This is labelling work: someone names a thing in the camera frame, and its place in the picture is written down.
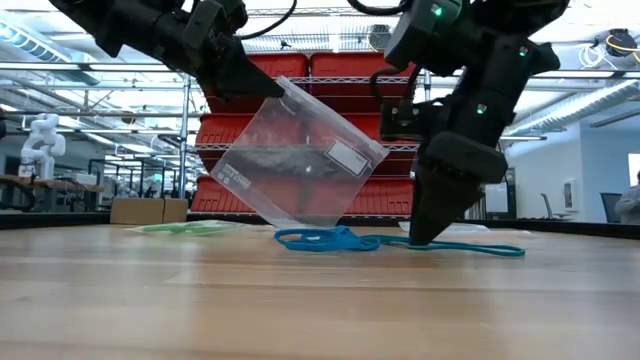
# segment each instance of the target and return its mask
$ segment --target blue cord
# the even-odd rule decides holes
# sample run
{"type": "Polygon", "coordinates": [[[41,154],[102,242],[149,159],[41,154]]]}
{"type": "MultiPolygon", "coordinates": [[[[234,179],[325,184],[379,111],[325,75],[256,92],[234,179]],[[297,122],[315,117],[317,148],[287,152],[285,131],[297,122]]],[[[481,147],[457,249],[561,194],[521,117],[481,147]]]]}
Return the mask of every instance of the blue cord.
{"type": "Polygon", "coordinates": [[[315,229],[291,229],[280,230],[274,238],[289,250],[326,252],[337,250],[373,251],[380,245],[404,246],[410,250],[466,250],[479,253],[521,257],[526,251],[522,248],[509,245],[475,245],[459,242],[432,241],[429,245],[417,246],[409,243],[409,238],[390,235],[364,235],[358,236],[346,226],[338,226],[332,230],[315,229]],[[284,236],[299,235],[296,240],[283,240],[284,236]]]}

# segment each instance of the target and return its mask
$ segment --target table surface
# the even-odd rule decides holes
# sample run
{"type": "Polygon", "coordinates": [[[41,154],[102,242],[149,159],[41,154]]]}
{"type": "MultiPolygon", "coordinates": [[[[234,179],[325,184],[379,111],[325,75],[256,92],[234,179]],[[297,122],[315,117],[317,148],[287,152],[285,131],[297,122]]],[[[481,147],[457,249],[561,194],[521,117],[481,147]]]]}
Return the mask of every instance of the table surface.
{"type": "MultiPolygon", "coordinates": [[[[399,233],[396,229],[356,229],[399,233]]],[[[195,238],[0,232],[0,357],[638,359],[640,242],[494,232],[459,251],[290,252],[258,228],[195,238]]]]}

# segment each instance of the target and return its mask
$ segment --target cable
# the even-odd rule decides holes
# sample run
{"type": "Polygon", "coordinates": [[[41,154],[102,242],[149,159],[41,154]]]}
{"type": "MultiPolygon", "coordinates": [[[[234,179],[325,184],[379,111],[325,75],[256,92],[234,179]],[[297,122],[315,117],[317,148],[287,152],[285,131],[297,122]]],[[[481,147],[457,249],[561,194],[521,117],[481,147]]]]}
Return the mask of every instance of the cable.
{"type": "Polygon", "coordinates": [[[582,64],[582,68],[594,68],[600,65],[603,61],[609,64],[611,68],[614,70],[618,70],[618,68],[607,59],[607,52],[602,46],[593,46],[590,44],[582,44],[579,45],[581,47],[580,53],[578,54],[578,59],[580,60],[580,64],[582,64]]]}
{"type": "Polygon", "coordinates": [[[411,76],[409,76],[409,82],[407,83],[407,87],[404,91],[405,99],[413,99],[415,95],[416,81],[418,80],[418,76],[420,76],[421,71],[421,66],[416,66],[415,68],[413,68],[413,72],[411,72],[411,76]]]}
{"type": "Polygon", "coordinates": [[[346,226],[338,226],[332,230],[291,229],[277,231],[273,236],[276,241],[289,250],[327,252],[337,250],[374,251],[380,245],[403,246],[410,250],[466,250],[505,257],[522,257],[524,249],[509,245],[476,245],[461,242],[432,241],[429,245],[411,245],[409,238],[390,235],[358,236],[346,226]],[[297,235],[296,240],[284,240],[285,236],[297,235]]]}
{"type": "Polygon", "coordinates": [[[13,209],[22,212],[29,212],[36,206],[36,196],[33,195],[30,187],[9,179],[0,179],[0,185],[5,185],[7,188],[16,188],[27,197],[27,205],[14,205],[0,202],[0,209],[13,209]]]}
{"type": "Polygon", "coordinates": [[[291,8],[289,9],[289,11],[287,11],[286,14],[284,14],[284,16],[280,20],[276,21],[275,23],[271,24],[271,26],[268,26],[260,31],[257,31],[248,35],[238,36],[238,38],[240,38],[240,40],[249,40],[249,39],[254,39],[268,33],[269,31],[282,25],[283,22],[287,21],[287,19],[289,19],[289,17],[291,16],[291,14],[293,14],[293,12],[296,11],[297,6],[298,6],[298,0],[293,0],[293,4],[291,5],[291,8]]]}
{"type": "Polygon", "coordinates": [[[347,0],[349,5],[359,12],[371,16],[393,16],[401,12],[407,11],[411,7],[411,0],[402,0],[398,6],[391,8],[379,8],[366,6],[358,0],[347,0]]]}
{"type": "Polygon", "coordinates": [[[378,70],[375,73],[373,73],[373,75],[371,75],[371,78],[369,79],[369,87],[371,88],[371,93],[380,104],[384,104],[385,100],[382,94],[380,94],[380,90],[378,89],[378,78],[382,75],[387,75],[387,76],[398,75],[404,70],[405,69],[398,70],[396,68],[387,68],[387,69],[378,70]]]}
{"type": "Polygon", "coordinates": [[[633,54],[633,57],[636,58],[636,61],[640,63],[640,56],[638,56],[638,51],[640,51],[640,48],[627,48],[624,46],[620,46],[620,45],[616,45],[613,44],[611,42],[611,39],[613,39],[614,36],[613,35],[609,35],[607,36],[607,40],[605,40],[605,42],[607,43],[607,45],[611,46],[612,48],[616,49],[616,50],[622,50],[622,51],[629,51],[633,54]]]}

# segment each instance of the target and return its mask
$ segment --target clear plastic bag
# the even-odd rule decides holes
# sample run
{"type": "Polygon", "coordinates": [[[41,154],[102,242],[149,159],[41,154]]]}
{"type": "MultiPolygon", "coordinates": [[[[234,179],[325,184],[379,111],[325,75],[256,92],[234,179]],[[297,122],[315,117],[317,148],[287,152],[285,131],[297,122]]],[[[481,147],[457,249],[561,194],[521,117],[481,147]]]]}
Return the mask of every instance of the clear plastic bag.
{"type": "Polygon", "coordinates": [[[211,176],[281,229],[328,228],[388,151],[284,77],[211,176]]]}

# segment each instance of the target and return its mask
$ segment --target white label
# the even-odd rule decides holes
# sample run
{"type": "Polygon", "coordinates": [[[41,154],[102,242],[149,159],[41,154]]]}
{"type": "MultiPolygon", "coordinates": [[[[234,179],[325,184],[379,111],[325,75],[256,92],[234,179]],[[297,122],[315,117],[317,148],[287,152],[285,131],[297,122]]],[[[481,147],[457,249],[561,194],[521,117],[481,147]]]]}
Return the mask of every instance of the white label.
{"type": "Polygon", "coordinates": [[[234,182],[242,186],[245,190],[251,186],[251,181],[229,164],[224,165],[222,171],[218,173],[217,177],[223,185],[229,185],[231,182],[234,182]]]}
{"type": "Polygon", "coordinates": [[[355,176],[360,176],[369,165],[369,160],[340,140],[336,140],[327,151],[327,156],[355,176]]]}

